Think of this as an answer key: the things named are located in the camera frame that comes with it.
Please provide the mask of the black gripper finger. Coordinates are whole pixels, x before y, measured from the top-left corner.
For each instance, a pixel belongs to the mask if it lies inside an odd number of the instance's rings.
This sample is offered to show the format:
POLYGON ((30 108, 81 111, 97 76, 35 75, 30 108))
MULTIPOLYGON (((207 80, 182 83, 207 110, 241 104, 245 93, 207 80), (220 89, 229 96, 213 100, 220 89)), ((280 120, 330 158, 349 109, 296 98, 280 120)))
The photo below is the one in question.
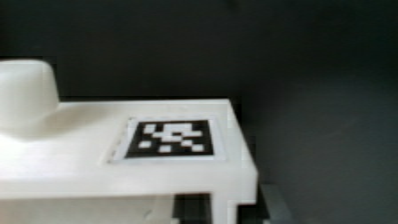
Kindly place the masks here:
POLYGON ((268 212, 262 224, 296 224, 278 187, 273 184, 261 184, 259 189, 268 212))

